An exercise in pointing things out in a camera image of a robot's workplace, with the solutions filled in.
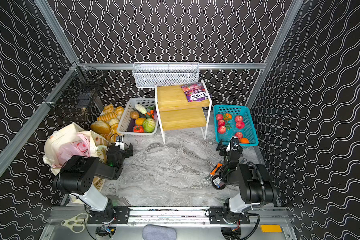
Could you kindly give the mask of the cream canvas tote bag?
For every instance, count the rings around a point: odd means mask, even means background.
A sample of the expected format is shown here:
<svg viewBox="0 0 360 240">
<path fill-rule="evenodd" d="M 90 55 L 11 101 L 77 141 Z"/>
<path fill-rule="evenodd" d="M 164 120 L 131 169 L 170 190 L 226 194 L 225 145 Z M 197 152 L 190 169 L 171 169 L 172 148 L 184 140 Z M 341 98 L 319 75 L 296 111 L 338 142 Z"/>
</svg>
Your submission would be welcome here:
<svg viewBox="0 0 360 240">
<path fill-rule="evenodd" d="M 100 163 L 107 163 L 106 153 L 108 150 L 109 141 L 92 130 L 85 131 L 76 123 L 72 123 L 60 129 L 59 131 L 55 131 L 46 140 L 43 161 L 45 164 L 50 166 L 54 175 L 57 176 L 60 172 L 60 169 L 63 167 L 59 164 L 56 156 L 59 147 L 62 144 L 80 140 L 78 134 L 83 134 L 90 140 L 90 157 L 98 157 Z"/>
</svg>

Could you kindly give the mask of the pink plastic grocery bag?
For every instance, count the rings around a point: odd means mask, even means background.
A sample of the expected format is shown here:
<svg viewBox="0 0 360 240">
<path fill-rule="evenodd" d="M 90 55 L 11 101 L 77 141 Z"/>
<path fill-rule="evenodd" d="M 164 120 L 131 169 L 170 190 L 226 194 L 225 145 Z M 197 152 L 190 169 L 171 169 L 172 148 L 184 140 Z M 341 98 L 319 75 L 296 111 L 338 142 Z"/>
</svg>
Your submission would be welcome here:
<svg viewBox="0 0 360 240">
<path fill-rule="evenodd" d="M 80 140 L 68 142 L 59 147 L 56 156 L 61 166 L 63 166 L 73 156 L 91 156 L 90 140 L 83 134 L 78 134 L 78 137 Z"/>
</svg>

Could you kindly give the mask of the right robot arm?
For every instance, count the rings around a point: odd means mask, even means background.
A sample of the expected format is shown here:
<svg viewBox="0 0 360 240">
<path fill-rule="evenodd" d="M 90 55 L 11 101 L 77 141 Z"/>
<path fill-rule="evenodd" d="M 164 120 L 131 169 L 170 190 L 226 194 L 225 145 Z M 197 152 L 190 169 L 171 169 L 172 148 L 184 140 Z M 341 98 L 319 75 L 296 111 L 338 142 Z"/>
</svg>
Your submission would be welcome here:
<svg viewBox="0 0 360 240">
<path fill-rule="evenodd" d="M 216 151 L 224 157 L 210 173 L 212 187 L 223 190 L 236 186 L 239 193 L 226 199 L 222 207 L 209 209 L 212 225 L 248 223 L 248 212 L 277 201 L 277 191 L 264 165 L 253 162 L 240 163 L 243 148 L 237 137 L 228 144 L 219 141 Z"/>
</svg>

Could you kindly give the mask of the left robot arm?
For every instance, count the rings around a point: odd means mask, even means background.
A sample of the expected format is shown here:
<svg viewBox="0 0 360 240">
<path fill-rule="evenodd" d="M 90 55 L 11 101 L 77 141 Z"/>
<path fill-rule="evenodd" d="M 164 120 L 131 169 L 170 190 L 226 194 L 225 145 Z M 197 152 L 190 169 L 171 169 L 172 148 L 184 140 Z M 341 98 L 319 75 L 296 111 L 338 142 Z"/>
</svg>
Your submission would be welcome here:
<svg viewBox="0 0 360 240">
<path fill-rule="evenodd" d="M 134 155 L 133 145 L 117 142 L 108 148 L 107 163 L 98 157 L 72 156 L 54 180 L 54 188 L 73 195 L 84 203 L 84 213 L 89 214 L 89 224 L 126 224 L 128 207 L 115 207 L 110 198 L 102 195 L 93 184 L 95 177 L 117 180 L 126 158 Z"/>
</svg>

